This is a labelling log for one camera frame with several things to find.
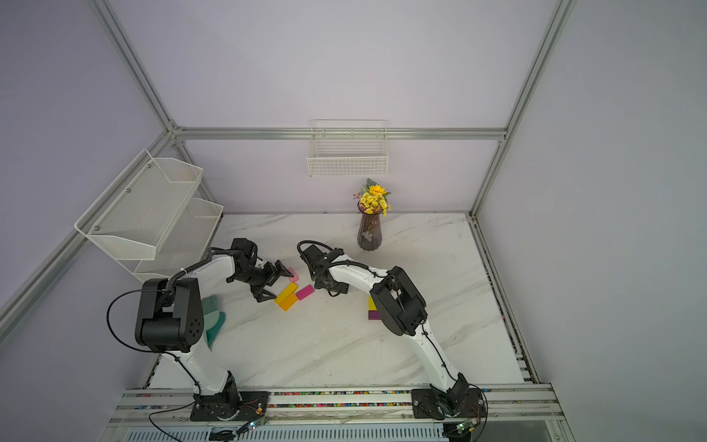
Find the magenta block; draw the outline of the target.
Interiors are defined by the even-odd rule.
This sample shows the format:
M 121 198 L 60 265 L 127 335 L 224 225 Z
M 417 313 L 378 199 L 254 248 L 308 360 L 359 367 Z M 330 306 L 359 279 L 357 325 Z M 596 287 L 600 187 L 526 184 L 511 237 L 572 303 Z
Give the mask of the magenta block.
M 298 290 L 298 292 L 296 292 L 296 297 L 298 298 L 298 300 L 304 300 L 305 298 L 312 295 L 314 293 L 314 291 L 315 291 L 315 289 L 312 285 L 307 285 L 306 287 L 304 287 L 304 288 Z

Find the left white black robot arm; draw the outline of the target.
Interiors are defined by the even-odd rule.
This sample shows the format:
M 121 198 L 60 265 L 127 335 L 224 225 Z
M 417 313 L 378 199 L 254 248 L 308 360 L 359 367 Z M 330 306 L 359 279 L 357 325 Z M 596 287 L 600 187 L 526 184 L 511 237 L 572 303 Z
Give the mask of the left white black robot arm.
M 193 382 L 198 403 L 237 401 L 232 374 L 215 361 L 207 342 L 203 301 L 232 283 L 242 283 L 261 303 L 275 300 L 295 277 L 285 264 L 265 261 L 249 239 L 228 249 L 211 248 L 202 261 L 141 288 L 134 339 L 149 351 L 170 357 Z

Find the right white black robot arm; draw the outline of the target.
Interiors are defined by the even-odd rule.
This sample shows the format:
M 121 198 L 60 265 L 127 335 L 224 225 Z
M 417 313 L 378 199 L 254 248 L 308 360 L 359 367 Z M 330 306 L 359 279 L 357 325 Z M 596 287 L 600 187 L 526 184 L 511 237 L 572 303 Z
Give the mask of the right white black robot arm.
M 341 248 L 306 239 L 296 245 L 314 287 L 336 297 L 353 287 L 373 300 L 387 330 L 412 346 L 425 369 L 440 418 L 457 417 L 468 405 L 469 382 L 444 355 L 428 322 L 426 301 L 399 266 L 390 270 L 360 263 Z

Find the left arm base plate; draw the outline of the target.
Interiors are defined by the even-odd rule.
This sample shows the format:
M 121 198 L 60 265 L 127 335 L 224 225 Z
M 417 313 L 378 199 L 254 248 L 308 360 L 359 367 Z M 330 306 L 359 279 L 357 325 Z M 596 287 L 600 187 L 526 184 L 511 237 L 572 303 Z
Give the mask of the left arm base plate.
M 190 420 L 192 422 L 247 422 L 265 414 L 269 392 L 239 392 L 233 398 L 223 395 L 197 396 Z

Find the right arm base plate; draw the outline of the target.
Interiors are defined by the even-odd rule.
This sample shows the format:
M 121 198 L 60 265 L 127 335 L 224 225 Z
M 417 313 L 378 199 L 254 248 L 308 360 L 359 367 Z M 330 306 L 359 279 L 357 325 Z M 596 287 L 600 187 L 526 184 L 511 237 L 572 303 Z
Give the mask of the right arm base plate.
M 411 391 L 412 413 L 416 419 L 486 418 L 487 407 L 482 393 L 468 388 L 464 393 L 447 394 L 435 389 Z

